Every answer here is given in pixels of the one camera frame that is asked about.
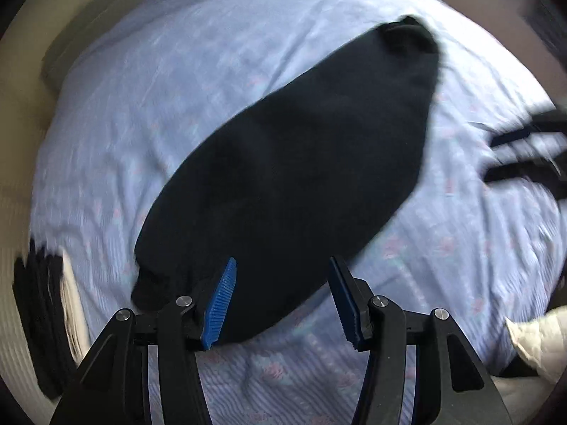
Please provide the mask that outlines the black knit pants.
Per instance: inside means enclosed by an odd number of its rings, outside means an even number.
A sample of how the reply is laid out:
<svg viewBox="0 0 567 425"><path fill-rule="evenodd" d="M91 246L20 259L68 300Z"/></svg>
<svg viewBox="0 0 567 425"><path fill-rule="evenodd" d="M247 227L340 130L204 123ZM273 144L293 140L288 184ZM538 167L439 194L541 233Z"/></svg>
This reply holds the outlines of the black knit pants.
<svg viewBox="0 0 567 425"><path fill-rule="evenodd" d="M135 245L132 301L154 312L235 261L223 344L271 328L353 259L413 191L439 48L382 24L241 111L181 164Z"/></svg>

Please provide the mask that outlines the white folded garment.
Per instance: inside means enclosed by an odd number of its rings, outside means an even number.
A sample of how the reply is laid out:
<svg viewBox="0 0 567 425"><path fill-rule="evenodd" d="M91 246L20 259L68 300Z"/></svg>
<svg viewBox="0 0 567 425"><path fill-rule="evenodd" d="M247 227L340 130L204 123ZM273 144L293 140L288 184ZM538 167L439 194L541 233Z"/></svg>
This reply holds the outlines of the white folded garment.
<svg viewBox="0 0 567 425"><path fill-rule="evenodd" d="M62 256L62 279L60 284L63 321L71 356L77 366L83 361L91 347L85 313L72 264L65 249Z"/></svg>

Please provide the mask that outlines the black folded clothes stack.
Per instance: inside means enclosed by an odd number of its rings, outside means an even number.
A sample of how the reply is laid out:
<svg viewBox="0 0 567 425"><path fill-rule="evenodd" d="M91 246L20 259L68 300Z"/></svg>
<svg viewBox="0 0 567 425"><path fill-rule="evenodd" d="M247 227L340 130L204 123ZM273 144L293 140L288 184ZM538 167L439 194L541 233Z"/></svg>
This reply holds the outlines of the black folded clothes stack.
<svg viewBox="0 0 567 425"><path fill-rule="evenodd" d="M62 256L29 242L13 265L12 292L40 391L54 401L72 379L74 361L64 325Z"/></svg>

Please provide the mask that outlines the white quilted pillow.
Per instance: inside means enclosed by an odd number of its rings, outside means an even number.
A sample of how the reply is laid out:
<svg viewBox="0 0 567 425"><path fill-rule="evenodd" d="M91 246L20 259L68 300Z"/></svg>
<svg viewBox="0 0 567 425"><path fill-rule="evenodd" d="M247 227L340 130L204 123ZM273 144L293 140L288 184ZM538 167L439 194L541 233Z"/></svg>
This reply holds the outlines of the white quilted pillow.
<svg viewBox="0 0 567 425"><path fill-rule="evenodd" d="M512 346L519 357L551 384L561 378L567 363L566 306L526 322L505 320Z"/></svg>

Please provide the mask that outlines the grey bed frame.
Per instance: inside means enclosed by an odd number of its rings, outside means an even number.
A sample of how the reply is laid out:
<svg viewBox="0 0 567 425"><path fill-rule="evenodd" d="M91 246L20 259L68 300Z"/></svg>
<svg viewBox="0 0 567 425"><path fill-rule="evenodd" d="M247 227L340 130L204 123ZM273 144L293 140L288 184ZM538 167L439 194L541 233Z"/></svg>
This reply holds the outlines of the grey bed frame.
<svg viewBox="0 0 567 425"><path fill-rule="evenodd" d="M58 94L82 52L144 1L91 0L86 4L58 34L42 60L42 80L50 91Z"/></svg>

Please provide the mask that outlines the blue floral striped bedsheet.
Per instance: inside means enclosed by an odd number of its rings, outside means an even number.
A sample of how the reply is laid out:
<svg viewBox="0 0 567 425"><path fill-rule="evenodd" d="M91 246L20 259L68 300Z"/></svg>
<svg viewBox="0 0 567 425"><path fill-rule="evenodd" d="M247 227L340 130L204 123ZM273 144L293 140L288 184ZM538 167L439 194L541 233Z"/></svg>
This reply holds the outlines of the blue floral striped bedsheet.
<svg viewBox="0 0 567 425"><path fill-rule="evenodd" d="M486 184L494 134L551 100L482 27L439 0L148 0L79 56L38 154L31 233L68 253L88 329L132 306L135 245L185 159L246 108L382 24L417 19L439 48L422 166L353 259L401 307L447 309L487 367L514 356L505 320L542 315L566 259L566 206L529 180ZM271 328L198 357L216 424L346 424L365 357L327 285Z"/></svg>

